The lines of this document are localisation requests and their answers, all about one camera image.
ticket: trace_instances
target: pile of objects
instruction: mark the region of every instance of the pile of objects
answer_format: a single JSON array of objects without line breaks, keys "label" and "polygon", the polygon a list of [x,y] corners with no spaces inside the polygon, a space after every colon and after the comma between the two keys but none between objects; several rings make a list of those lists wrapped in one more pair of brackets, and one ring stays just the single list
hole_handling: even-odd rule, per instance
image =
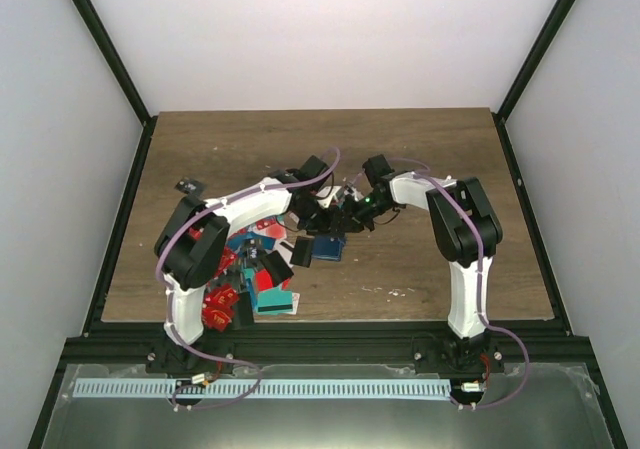
[{"label": "pile of objects", "polygon": [[[340,261],[345,242],[345,238],[316,237],[310,256]],[[293,249],[287,242],[282,216],[262,219],[229,237],[218,270],[207,284],[202,305],[203,323],[210,329],[223,331],[234,317],[232,307],[243,294],[250,298],[255,314],[295,314],[300,295],[288,287],[291,276],[274,281],[265,267],[269,258],[264,257],[277,252],[281,260],[292,267]]]}]

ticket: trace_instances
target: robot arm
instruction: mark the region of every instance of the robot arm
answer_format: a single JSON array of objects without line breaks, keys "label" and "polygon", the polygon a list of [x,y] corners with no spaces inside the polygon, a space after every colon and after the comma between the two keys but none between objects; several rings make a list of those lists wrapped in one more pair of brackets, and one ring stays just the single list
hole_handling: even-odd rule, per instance
[{"label": "robot arm", "polygon": [[195,213],[213,205],[221,207],[203,218],[200,227],[191,228],[179,239],[180,244],[176,244],[169,254],[172,257],[167,257],[163,273],[170,286],[168,295],[172,296],[172,320],[165,325],[169,337],[179,342],[175,340],[169,324],[175,325],[178,334],[188,344],[202,335],[201,311],[206,283],[218,267],[228,237],[239,229],[266,217],[292,212],[299,219],[298,227],[308,234],[339,236],[347,232],[361,232],[365,228],[374,230],[375,217],[406,205],[431,213],[438,248],[449,261],[452,300],[448,322],[452,332],[465,341],[481,335],[485,329],[480,316],[485,313],[486,276],[495,247],[502,239],[502,229],[478,180],[435,179],[464,210],[470,212],[483,237],[484,277],[480,314],[477,306],[477,244],[455,210],[431,182],[415,172],[394,172],[381,155],[369,159],[363,168],[372,186],[372,191],[366,196],[348,185],[321,190],[324,181],[295,189],[273,188],[277,184],[310,180],[322,174],[326,165],[312,157],[300,170],[270,174],[253,186],[253,190],[242,191],[250,193],[244,197],[238,197],[240,193],[206,201],[185,197],[156,243],[158,256],[167,241]]}]

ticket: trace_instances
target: small black card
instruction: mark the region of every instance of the small black card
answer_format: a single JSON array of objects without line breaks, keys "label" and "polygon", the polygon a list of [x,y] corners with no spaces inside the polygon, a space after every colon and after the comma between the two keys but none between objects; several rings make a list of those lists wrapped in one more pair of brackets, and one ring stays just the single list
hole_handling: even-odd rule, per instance
[{"label": "small black card", "polygon": [[205,185],[195,179],[184,177],[176,184],[175,188],[184,194],[193,194],[196,197],[200,197],[204,192]]}]

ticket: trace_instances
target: white wall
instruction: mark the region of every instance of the white wall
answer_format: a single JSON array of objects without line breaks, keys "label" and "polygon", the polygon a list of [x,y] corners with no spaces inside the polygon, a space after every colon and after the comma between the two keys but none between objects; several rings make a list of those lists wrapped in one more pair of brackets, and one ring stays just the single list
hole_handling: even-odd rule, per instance
[{"label": "white wall", "polygon": [[77,336],[140,125],[70,0],[0,0],[0,445]]},{"label": "white wall", "polygon": [[490,106],[555,0],[93,0],[152,113]]},{"label": "white wall", "polygon": [[640,447],[640,0],[578,0],[507,121],[578,334]]}]

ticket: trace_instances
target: black cable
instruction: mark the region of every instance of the black cable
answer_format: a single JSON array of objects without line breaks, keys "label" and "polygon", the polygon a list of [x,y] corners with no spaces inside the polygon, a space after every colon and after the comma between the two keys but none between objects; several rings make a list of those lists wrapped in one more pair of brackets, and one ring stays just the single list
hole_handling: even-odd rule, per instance
[{"label": "black cable", "polygon": [[291,229],[290,227],[287,227],[283,223],[281,223],[278,219],[276,219],[276,224],[284,227],[287,231],[291,231],[291,232],[300,232],[302,230],[302,229]]},{"label": "black cable", "polygon": [[391,219],[389,219],[388,221],[385,222],[376,222],[375,220],[373,221],[373,223],[377,226],[386,226],[387,224],[389,224],[390,222],[392,222],[396,217],[398,217],[400,215],[400,211],[399,210],[395,210],[394,209],[395,214],[393,216],[391,216]]}]

